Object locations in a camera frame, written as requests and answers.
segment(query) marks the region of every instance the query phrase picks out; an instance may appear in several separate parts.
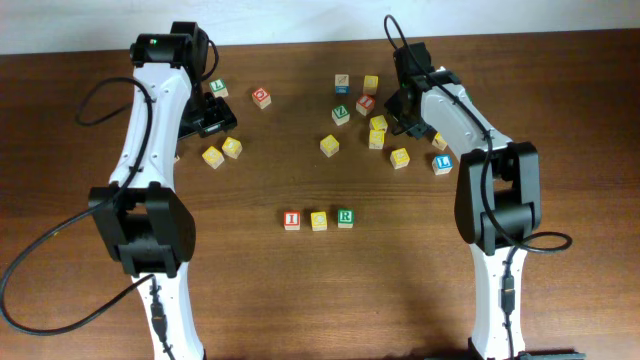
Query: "cable connector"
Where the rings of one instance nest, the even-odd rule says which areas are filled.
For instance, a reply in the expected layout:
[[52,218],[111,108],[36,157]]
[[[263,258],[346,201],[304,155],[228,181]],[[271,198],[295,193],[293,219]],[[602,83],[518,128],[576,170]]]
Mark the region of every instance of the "cable connector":
[[153,331],[158,335],[158,340],[162,343],[163,352],[169,356],[169,359],[175,360],[171,352],[172,346],[167,343],[167,315],[164,313],[164,307],[158,295],[160,289],[161,287],[157,285],[154,277],[152,279],[151,292],[149,292],[149,295],[153,297],[153,302],[151,303],[151,325],[153,326]]
[[516,308],[515,280],[511,272],[506,273],[502,278],[500,307],[506,315],[511,315]]
[[158,335],[160,342],[167,341],[167,316],[161,303],[151,304],[151,324],[153,331]]

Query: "wooden table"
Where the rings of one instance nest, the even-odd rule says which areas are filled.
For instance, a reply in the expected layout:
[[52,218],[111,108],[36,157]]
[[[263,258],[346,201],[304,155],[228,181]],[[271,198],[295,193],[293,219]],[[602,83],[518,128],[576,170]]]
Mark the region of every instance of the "wooden table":
[[[640,31],[425,39],[434,62],[454,70],[489,121],[540,153],[541,230],[575,238],[570,251],[530,255],[522,322],[528,349],[571,348],[590,359],[640,354]],[[466,348],[474,321],[474,275],[453,217],[457,169],[434,176],[427,141],[387,137],[367,147],[355,113],[365,74],[380,76],[374,115],[396,90],[386,41],[220,49],[214,77],[230,90],[244,151],[217,170],[202,160],[224,134],[179,144],[177,193],[195,217],[190,290],[198,334],[213,359],[402,356]],[[36,236],[86,207],[106,184],[127,116],[98,128],[73,123],[99,80],[130,75],[125,51],[0,57],[0,270]],[[335,96],[333,76],[351,74]],[[131,100],[105,89],[87,116]],[[250,94],[272,92],[259,110]],[[351,121],[337,127],[331,109]],[[340,152],[319,141],[333,134]],[[391,149],[411,163],[394,171]],[[336,209],[356,226],[337,229]],[[305,214],[285,232],[283,211]],[[308,214],[332,214],[314,233]],[[12,279],[7,303],[36,327],[88,314],[130,279],[111,261],[92,221],[38,249]],[[150,359],[144,311],[130,296],[68,335],[35,338],[0,322],[2,359]]]

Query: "wooden letter block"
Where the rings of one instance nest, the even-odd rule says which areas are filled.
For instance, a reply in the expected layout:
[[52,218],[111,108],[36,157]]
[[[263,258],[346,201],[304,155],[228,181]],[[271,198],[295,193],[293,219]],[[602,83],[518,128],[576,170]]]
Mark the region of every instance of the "wooden letter block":
[[271,104],[271,95],[263,88],[254,91],[251,97],[253,97],[253,102],[256,103],[260,109],[264,109]]
[[381,150],[383,146],[384,146],[384,131],[370,130],[369,131],[369,149]]
[[431,166],[433,166],[433,172],[436,175],[447,174],[453,169],[453,161],[451,161],[451,156],[447,154],[438,155],[433,158]]
[[331,157],[340,150],[340,143],[333,135],[329,135],[320,141],[320,149],[327,157]]
[[364,116],[369,115],[369,113],[373,110],[376,101],[369,95],[363,95],[358,102],[356,103],[356,110]]
[[324,211],[311,213],[311,228],[313,231],[327,230],[327,213]]
[[375,95],[378,91],[378,77],[373,75],[366,75],[364,77],[364,86],[362,87],[362,93],[366,95]]
[[224,141],[224,145],[222,145],[222,151],[224,151],[228,157],[237,159],[242,152],[242,144],[240,141],[228,137],[227,140]]
[[338,210],[338,227],[341,229],[351,229],[354,222],[353,210]]
[[349,75],[337,74],[336,75],[336,94],[348,94],[349,93]]
[[217,169],[218,166],[224,162],[224,156],[222,156],[222,153],[213,146],[209,147],[207,151],[202,154],[202,158],[214,169]]
[[300,230],[300,212],[287,211],[284,213],[284,229]]
[[391,152],[391,165],[394,169],[400,169],[409,165],[409,154],[407,149],[402,148]]
[[218,79],[209,83],[211,87],[211,92],[214,97],[227,97],[229,96],[229,92],[227,91],[227,85],[224,83],[224,80]]
[[370,130],[382,130],[384,132],[387,132],[387,128],[387,120],[384,119],[384,115],[372,117],[369,121]]
[[340,105],[333,109],[331,114],[333,116],[333,121],[335,121],[338,126],[346,124],[350,118],[349,110],[347,110],[347,107],[344,105]]
[[440,133],[436,133],[436,135],[433,137],[433,141],[431,142],[431,144],[440,150],[444,150],[447,148],[447,142],[444,141]]

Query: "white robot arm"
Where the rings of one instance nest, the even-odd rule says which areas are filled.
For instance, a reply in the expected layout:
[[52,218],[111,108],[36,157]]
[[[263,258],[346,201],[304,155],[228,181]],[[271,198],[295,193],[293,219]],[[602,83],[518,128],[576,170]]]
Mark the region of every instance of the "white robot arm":
[[[385,103],[398,122],[393,134],[407,133],[419,139],[437,131],[460,163],[455,217],[458,230],[471,249],[476,280],[476,319],[469,339],[469,357],[501,360],[513,354],[519,359],[584,359],[585,355],[576,353],[536,357],[524,352],[520,290],[526,251],[515,251],[513,244],[505,241],[482,202],[480,184],[484,181],[495,220],[510,237],[521,241],[531,238],[541,219],[535,147],[530,143],[515,144],[496,130],[473,105],[455,74],[444,68],[435,71],[425,45],[406,44],[399,27],[398,30],[405,41],[405,46],[396,47],[394,53],[400,90]],[[491,136],[491,149],[486,134]],[[483,179],[482,167],[488,152],[488,176]],[[494,178],[512,181],[512,188],[494,193]]]
[[[140,35],[131,47],[133,77],[152,101],[152,126],[139,171],[114,206],[94,214],[94,220],[116,261],[134,282],[154,275],[153,285],[138,291],[147,314],[155,360],[203,360],[206,354],[196,333],[188,289],[189,260],[195,247],[195,224],[175,195],[174,156],[178,139],[208,136],[236,125],[221,98],[201,90],[208,37],[195,23],[174,23],[169,35]],[[147,104],[134,94],[127,137],[110,187],[93,188],[90,204],[109,198],[138,157],[147,125]],[[144,205],[146,215],[130,214]]]

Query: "wood grain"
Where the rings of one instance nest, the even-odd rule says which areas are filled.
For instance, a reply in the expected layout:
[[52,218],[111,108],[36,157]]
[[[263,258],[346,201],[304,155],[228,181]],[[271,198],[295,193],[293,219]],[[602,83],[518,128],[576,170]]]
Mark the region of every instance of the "wood grain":
[[[526,262],[522,323],[528,349],[570,348],[592,359],[640,353],[640,31],[427,39],[436,65],[454,70],[489,121],[541,160],[541,230],[575,239],[570,251]],[[195,217],[190,290],[210,358],[355,359],[413,349],[464,349],[474,320],[474,277],[453,218],[457,169],[435,177],[426,141],[387,137],[367,147],[367,119],[354,110],[365,74],[378,104],[396,90],[384,41],[220,49],[243,144],[217,170],[200,156],[218,134],[179,144],[178,195]],[[99,128],[73,124],[99,80],[131,74],[124,51],[0,57],[0,271],[36,236],[86,206],[121,150],[127,117]],[[352,94],[333,94],[351,75]],[[251,91],[273,103],[259,110]],[[87,114],[130,101],[105,89]],[[351,121],[336,127],[345,103]],[[333,134],[328,159],[319,141]],[[391,149],[411,163],[394,171]],[[308,214],[356,212],[352,230],[313,233]],[[299,232],[282,213],[303,211]],[[16,319],[39,327],[84,316],[129,284],[91,221],[29,258],[9,286]],[[144,311],[130,296],[82,330],[55,338],[0,323],[2,359],[149,359]]]

